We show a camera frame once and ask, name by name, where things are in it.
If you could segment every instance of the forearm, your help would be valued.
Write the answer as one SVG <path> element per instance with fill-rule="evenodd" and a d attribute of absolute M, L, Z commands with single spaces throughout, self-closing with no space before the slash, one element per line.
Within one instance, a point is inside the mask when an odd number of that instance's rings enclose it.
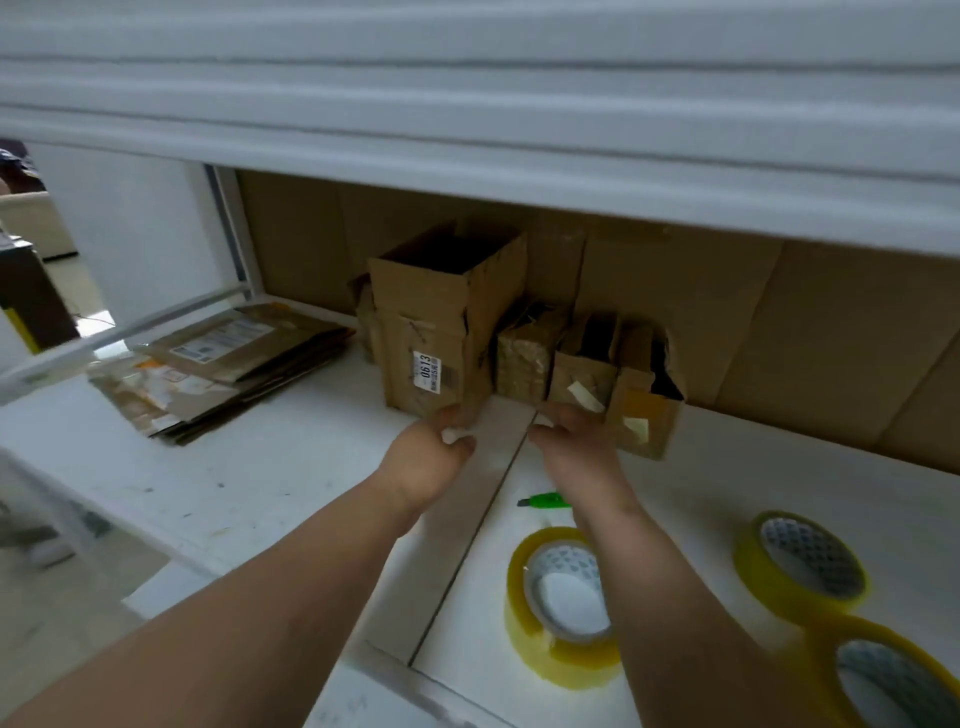
<path fill-rule="evenodd" d="M 416 516 L 374 478 L 58 682 L 9 725 L 299 726 Z"/>
<path fill-rule="evenodd" d="M 824 725 L 639 505 L 586 529 L 645 726 Z"/>

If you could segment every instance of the white wall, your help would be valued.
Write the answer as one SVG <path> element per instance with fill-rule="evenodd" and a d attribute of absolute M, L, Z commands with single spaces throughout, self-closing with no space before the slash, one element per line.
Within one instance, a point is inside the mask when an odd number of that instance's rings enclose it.
<path fill-rule="evenodd" d="M 29 146 L 118 324 L 236 282 L 198 162 Z"/>

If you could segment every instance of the packing tape roll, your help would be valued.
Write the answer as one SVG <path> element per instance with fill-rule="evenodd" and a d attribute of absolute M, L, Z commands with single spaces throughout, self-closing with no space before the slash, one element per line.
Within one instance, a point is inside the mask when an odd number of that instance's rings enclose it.
<path fill-rule="evenodd" d="M 856 556 L 802 516 L 759 514 L 740 534 L 733 563 L 747 589 L 778 617 L 807 626 L 848 612 L 867 593 Z"/>
<path fill-rule="evenodd" d="M 887 627 L 836 618 L 781 657 L 843 728 L 960 728 L 960 683 Z"/>
<path fill-rule="evenodd" d="M 520 543 L 507 568 L 504 618 L 517 654 L 544 680 L 585 690 L 620 671 L 596 557 L 576 528 L 544 528 Z"/>

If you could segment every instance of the finger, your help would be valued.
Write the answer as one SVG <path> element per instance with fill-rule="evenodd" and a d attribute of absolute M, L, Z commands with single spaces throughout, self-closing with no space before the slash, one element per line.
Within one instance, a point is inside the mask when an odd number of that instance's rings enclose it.
<path fill-rule="evenodd" d="M 554 425 L 560 425 L 576 432 L 593 422 L 593 419 L 582 407 L 576 404 L 564 404 L 558 401 L 542 401 L 537 405 L 538 411 L 546 416 Z"/>
<path fill-rule="evenodd" d="M 466 463 L 477 449 L 477 439 L 473 435 L 467 435 L 450 445 L 450 449 L 457 453 L 461 463 Z"/>
<path fill-rule="evenodd" d="M 459 427 L 463 422 L 463 410 L 459 404 L 448 404 L 426 418 L 426 422 L 437 433 L 448 427 Z"/>
<path fill-rule="evenodd" d="M 569 434 L 563 427 L 550 427 L 548 425 L 530 425 L 527 430 L 530 442 L 540 449 L 562 445 Z"/>

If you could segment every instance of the white label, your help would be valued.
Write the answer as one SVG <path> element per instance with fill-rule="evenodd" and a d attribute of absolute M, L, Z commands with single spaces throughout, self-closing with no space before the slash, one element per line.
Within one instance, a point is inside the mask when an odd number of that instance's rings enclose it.
<path fill-rule="evenodd" d="M 600 403 L 600 400 L 598 400 L 590 392 L 590 390 L 579 381 L 574 381 L 566 388 L 566 391 L 573 395 L 573 399 L 578 401 L 581 407 L 588 409 L 590 412 L 596 412 L 599 415 L 607 409 L 603 404 Z"/>
<path fill-rule="evenodd" d="M 625 417 L 623 424 L 631 430 L 641 445 L 650 442 L 650 421 L 642 417 Z"/>
<path fill-rule="evenodd" d="M 436 356 L 414 352 L 414 386 L 440 394 L 440 372 L 444 365 Z"/>
<path fill-rule="evenodd" d="M 224 354 L 247 346 L 251 341 L 256 341 L 273 330 L 272 326 L 242 317 L 174 347 L 170 352 L 198 364 L 208 364 Z"/>

